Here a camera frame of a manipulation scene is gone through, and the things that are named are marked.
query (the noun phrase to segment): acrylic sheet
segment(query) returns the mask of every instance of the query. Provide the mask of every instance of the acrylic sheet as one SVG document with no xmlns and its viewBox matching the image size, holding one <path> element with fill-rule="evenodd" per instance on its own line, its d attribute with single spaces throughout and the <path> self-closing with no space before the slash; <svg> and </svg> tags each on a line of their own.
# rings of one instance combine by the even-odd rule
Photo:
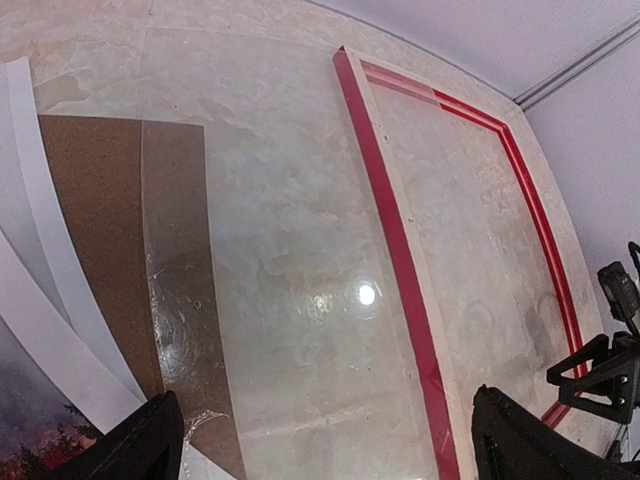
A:
<svg viewBox="0 0 640 480">
<path fill-rule="evenodd" d="M 372 86 L 429 269 L 470 442 L 473 396 L 498 387 L 541 417 L 546 369 L 569 354 L 531 214 L 498 136 L 427 102 Z"/>
<path fill-rule="evenodd" d="M 346 46 L 336 52 L 334 64 L 357 131 L 391 250 L 395 274 L 401 288 L 441 476 L 442 478 L 472 477 L 475 471 L 475 460 L 469 435 L 469 417 L 472 409 L 471 399 L 478 385 L 473 383 L 476 377 L 483 376 L 485 381 L 492 382 L 491 384 L 521 387 L 521 384 L 514 385 L 516 382 L 509 378 L 513 373 L 509 367 L 517 363 L 515 360 L 521 358 L 513 355 L 514 352 L 517 355 L 522 349 L 523 336 L 517 334 L 517 327 L 523 319 L 518 316 L 514 318 L 513 312 L 504 315 L 505 307 L 508 311 L 510 303 L 509 299 L 503 296 L 494 305 L 497 307 L 499 316 L 490 316 L 493 317 L 492 322 L 506 322 L 502 332 L 507 332 L 509 335 L 506 341 L 502 342 L 504 345 L 502 347 L 489 345 L 490 348 L 485 349 L 485 345 L 489 343 L 487 339 L 483 339 L 482 335 L 472 335 L 466 346 L 473 349 L 460 350 L 459 345 L 451 340 L 451 332 L 465 335 L 463 330 L 469 327 L 464 319 L 460 319 L 459 315 L 455 314 L 455 309 L 452 312 L 450 307 L 455 304 L 451 297 L 444 301 L 443 307 L 439 305 L 443 303 L 442 278 L 444 277 L 445 284 L 449 281 L 449 293 L 455 296 L 456 301 L 464 303 L 473 301 L 478 296 L 478 283 L 486 282 L 487 275 L 493 276 L 493 280 L 500 279 L 501 276 L 508 280 L 511 270 L 514 270 L 516 277 L 521 275 L 523 270 L 531 268 L 531 264 L 527 266 L 526 261 L 519 262 L 524 259 L 524 255 L 523 259 L 516 258 L 514 261 L 509 257 L 511 252 L 504 253 L 505 245 L 513 240 L 505 239 L 504 236 L 498 236 L 498 248 L 493 248 L 489 255 L 481 255 L 482 250 L 486 250 L 485 246 L 471 243 L 472 248 L 480 253 L 477 259 L 473 258 L 476 260 L 475 266 L 481 267 L 476 268 L 481 272 L 480 274 L 476 274 L 475 277 L 462 277 L 464 279 L 462 281 L 460 275 L 456 276 L 455 272 L 450 270 L 456 269 L 456 262 L 461 258 L 469 265 L 474 265 L 473 261 L 465 258 L 465 251 L 469 249 L 469 242 L 472 242 L 467 240 L 467 234 L 480 242 L 483 240 L 482 234 L 476 231 L 477 223 L 482 224 L 484 230 L 488 232 L 496 228 L 519 232 L 526 231 L 529 227 L 530 233 L 532 230 L 530 224 L 533 223 L 535 235 L 538 236 L 539 241 L 537 246 L 542 247 L 543 250 L 540 256 L 546 257 L 540 259 L 540 262 L 534 262 L 533 268 L 540 267 L 543 262 L 547 264 L 548 277 L 550 277 L 547 279 L 547 287 L 551 290 L 548 296 L 556 305 L 557 311 L 549 312 L 548 315 L 540 308 L 527 311 L 526 327 L 533 340 L 537 334 L 542 334 L 544 337 L 545 333 L 550 333 L 547 328 L 549 322 L 552 322 L 552 329 L 555 328 L 556 332 L 560 331 L 560 336 L 556 340 L 564 339 L 562 345 L 566 350 L 574 352 L 582 345 L 582 338 L 591 338 L 591 332 L 601 330 L 598 317 L 591 315 L 593 310 L 590 307 L 594 303 L 589 303 L 588 294 L 592 291 L 588 277 L 584 277 L 582 273 L 576 276 L 576 270 L 580 270 L 581 267 L 582 257 L 575 233 L 548 165 L 539 149 L 536 150 L 535 144 L 532 144 L 528 125 L 523 125 L 524 117 L 515 116 L 511 118 L 509 124 L 505 124 L 492 116 L 495 113 L 493 107 L 488 108 L 489 113 L 480 111 L 472 106 L 475 102 L 469 105 L 451 96 L 451 93 L 445 93 L 449 92 L 449 89 L 434 90 L 429 86 L 428 80 Z M 379 89 L 377 85 L 383 86 L 384 89 Z M 454 90 L 459 94 L 464 93 L 455 88 Z M 396 100 L 401 100 L 389 108 L 390 101 L 385 97 L 385 92 L 387 95 L 391 94 L 392 98 L 395 95 Z M 378 105 L 376 97 L 380 98 L 382 106 Z M 416 106 L 418 109 L 423 108 L 423 111 L 416 114 Z M 383 114 L 392 122 L 401 124 L 392 126 L 394 128 L 391 128 L 390 132 L 393 135 L 386 129 L 387 122 Z M 441 128 L 443 121 L 446 125 L 446 117 L 464 120 L 469 126 L 475 128 L 476 134 L 452 136 L 451 128 Z M 489 137 L 485 135 L 483 140 L 481 135 L 478 136 L 481 133 L 488 133 Z M 489 147 L 492 143 L 493 146 L 488 150 L 483 149 L 478 145 L 479 142 L 485 142 Z M 396 151 L 399 151 L 400 156 L 403 157 L 405 165 L 396 160 Z M 469 159 L 468 154 L 480 158 Z M 456 175 L 460 170 L 458 164 L 454 165 L 457 170 L 447 169 L 447 163 L 451 158 L 464 159 L 462 165 L 467 167 L 467 171 L 462 170 L 464 172 L 462 175 Z M 431 163 L 430 167 L 440 168 L 425 168 L 421 165 L 421 161 L 425 159 Z M 426 177 L 421 174 L 421 169 L 428 174 Z M 456 177 L 453 182 L 449 178 L 452 176 Z M 411 184 L 410 188 L 405 186 L 406 183 Z M 505 190 L 504 184 L 511 187 L 510 191 L 509 188 Z M 510 194 L 513 197 L 513 193 L 518 191 L 521 196 L 516 196 L 519 198 L 508 199 Z M 436 215 L 434 215 L 434 209 L 429 208 L 434 205 L 429 205 L 429 201 L 424 202 L 427 198 L 437 200 L 434 204 Z M 485 203 L 485 210 L 487 207 L 490 210 L 497 203 L 498 210 L 504 210 L 505 205 L 512 204 L 516 209 L 519 207 L 520 211 L 511 219 L 506 215 L 505 218 L 500 218 L 501 215 L 487 215 L 482 207 L 478 208 L 479 204 L 486 202 L 487 199 L 490 203 L 488 205 Z M 444 216 L 447 217 L 449 224 L 447 221 L 442 221 L 443 215 L 439 215 L 442 212 L 438 210 L 448 210 Z M 464 217 L 459 215 L 461 212 L 469 212 L 470 215 Z M 524 225 L 518 225 L 519 221 L 523 221 Z M 436 230 L 430 232 L 430 237 L 425 235 L 425 223 Z M 529 236 L 526 240 L 535 242 L 535 237 Z M 438 253 L 438 259 L 444 259 L 444 263 L 448 264 L 447 267 L 438 268 L 439 265 L 436 264 L 434 272 L 431 271 L 433 266 L 427 250 L 432 245 L 425 247 L 425 241 L 427 243 L 435 241 L 444 245 Z M 509 248 L 516 252 L 522 250 L 518 245 L 511 247 L 507 245 L 506 249 Z M 527 250 L 527 254 L 534 251 L 535 248 L 532 247 L 531 250 Z M 535 274 L 532 274 L 532 278 L 527 281 L 530 281 L 531 285 L 516 281 L 515 285 L 509 283 L 502 288 L 499 287 L 498 291 L 502 293 L 513 289 L 514 296 L 522 302 L 522 294 L 526 293 L 527 288 L 535 290 L 539 286 L 539 284 L 536 285 L 538 280 Z M 483 304 L 490 304 L 495 300 L 486 296 L 478 298 Z M 485 310 L 492 313 L 491 308 L 485 308 Z M 530 354 L 537 353 L 537 347 L 554 345 L 552 340 L 545 341 L 544 338 L 537 340 L 540 344 L 534 345 L 536 352 L 530 351 Z M 482 359 L 478 363 L 478 360 L 473 358 L 473 355 L 478 353 L 489 354 L 496 357 L 498 361 L 487 362 L 486 359 Z M 546 353 L 549 356 L 549 354 L 563 355 L 564 352 L 560 349 Z M 464 362 L 469 359 L 471 361 L 465 365 Z M 461 372 L 461 367 L 467 368 L 467 374 L 464 371 Z M 473 372 L 474 368 L 478 368 L 479 372 Z M 517 380 L 523 380 L 525 384 L 537 381 L 539 386 L 543 389 L 547 388 L 550 392 L 552 387 L 545 382 L 545 370 L 545 368 L 539 369 L 537 372 L 532 372 L 530 376 L 524 372 L 523 377 Z M 467 390 L 466 399 L 460 395 L 461 389 Z M 524 397 L 521 403 L 529 408 L 535 408 L 531 402 L 532 398 L 526 395 Z M 542 420 L 552 427 L 557 427 L 559 433 L 566 435 L 579 445 L 596 453 L 604 452 L 612 438 L 614 431 L 612 425 L 593 416 L 587 415 L 585 418 L 584 412 L 571 411 L 555 402 L 555 398 L 553 395 L 550 400 L 553 406 L 543 410 Z M 567 418 L 562 421 L 564 415 L 567 415 Z"/>
<path fill-rule="evenodd" d="M 437 478 L 332 54 L 151 30 L 143 117 L 205 126 L 218 314 L 248 478 Z"/>
<path fill-rule="evenodd" d="M 220 336 L 209 242 L 205 131 L 142 123 L 140 176 L 145 281 L 164 386 L 180 403 L 190 443 L 246 478 Z"/>
</svg>

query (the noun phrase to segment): brown cardboard sheet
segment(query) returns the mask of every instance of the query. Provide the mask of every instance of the brown cardboard sheet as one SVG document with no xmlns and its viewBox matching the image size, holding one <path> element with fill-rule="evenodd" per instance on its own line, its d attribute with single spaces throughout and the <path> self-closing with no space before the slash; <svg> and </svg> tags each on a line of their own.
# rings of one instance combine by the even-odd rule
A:
<svg viewBox="0 0 640 480">
<path fill-rule="evenodd" d="M 203 128 L 90 117 L 39 119 L 82 268 L 142 390 L 147 397 L 165 386 L 174 390 L 187 419 L 207 410 L 224 414 L 198 427 L 192 443 L 236 478 L 245 478 L 216 313 Z M 148 272 L 152 284 L 168 298 L 154 308 L 168 314 L 187 311 L 191 317 L 187 345 L 178 346 L 193 346 L 197 361 L 182 362 L 179 371 L 167 363 L 165 351 L 171 345 L 168 330 L 179 327 L 168 325 L 159 328 L 161 372 L 147 269 L 153 270 Z"/>
</svg>

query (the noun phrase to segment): tree image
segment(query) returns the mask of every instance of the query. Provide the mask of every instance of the tree image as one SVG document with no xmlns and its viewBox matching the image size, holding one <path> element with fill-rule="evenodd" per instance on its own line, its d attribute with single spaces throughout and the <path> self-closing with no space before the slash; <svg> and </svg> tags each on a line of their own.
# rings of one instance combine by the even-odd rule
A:
<svg viewBox="0 0 640 480">
<path fill-rule="evenodd" d="M 9 458 L 0 460 L 2 480 L 40 480 L 50 470 L 68 462 L 91 447 L 102 437 L 100 431 L 74 405 L 62 405 L 78 422 L 58 424 L 52 431 L 42 433 L 42 438 L 20 443 L 20 449 Z"/>
</svg>

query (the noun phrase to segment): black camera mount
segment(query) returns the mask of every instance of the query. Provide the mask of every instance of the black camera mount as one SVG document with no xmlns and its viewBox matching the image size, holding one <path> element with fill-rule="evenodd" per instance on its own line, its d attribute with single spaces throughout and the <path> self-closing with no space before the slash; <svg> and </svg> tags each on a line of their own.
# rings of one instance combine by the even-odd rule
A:
<svg viewBox="0 0 640 480">
<path fill-rule="evenodd" d="M 640 275 L 640 246 L 629 242 L 629 253 Z M 629 332 L 609 338 L 598 335 L 584 347 L 547 370 L 547 381 L 559 388 L 559 402 L 614 422 L 629 424 L 633 409 L 640 406 L 640 333 L 634 317 L 640 310 L 640 293 L 622 263 L 598 271 L 611 315 L 624 322 Z M 566 376 L 575 367 L 592 362 L 580 378 Z"/>
</svg>

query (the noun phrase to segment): wooden frame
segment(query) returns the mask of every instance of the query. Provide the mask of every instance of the wooden frame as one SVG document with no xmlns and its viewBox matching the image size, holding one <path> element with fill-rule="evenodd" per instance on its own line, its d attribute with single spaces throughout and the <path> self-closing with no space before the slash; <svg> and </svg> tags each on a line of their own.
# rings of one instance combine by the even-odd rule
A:
<svg viewBox="0 0 640 480">
<path fill-rule="evenodd" d="M 456 449 L 470 448 L 469 445 L 463 446 L 464 442 L 456 438 L 456 432 L 465 431 L 464 412 L 456 402 L 447 402 L 446 392 L 453 380 L 443 377 L 441 371 L 453 371 L 453 366 L 444 341 L 444 328 L 431 287 L 427 262 L 420 247 L 416 227 L 410 221 L 409 204 L 384 135 L 371 84 L 381 85 L 439 106 L 446 112 L 498 135 L 540 238 L 558 298 L 569 351 L 574 353 L 582 347 L 582 336 L 569 282 L 551 226 L 526 162 L 506 123 L 444 92 L 432 89 L 425 81 L 409 72 L 382 64 L 346 47 L 338 50 L 333 62 L 355 127 L 389 246 L 420 373 L 440 479 L 473 478 L 472 454 L 471 464 L 468 460 L 460 462 L 456 454 Z M 586 366 L 581 365 L 575 373 L 583 375 L 586 373 Z M 567 407 L 555 403 L 543 415 L 542 420 L 554 428 L 567 411 Z"/>
</svg>

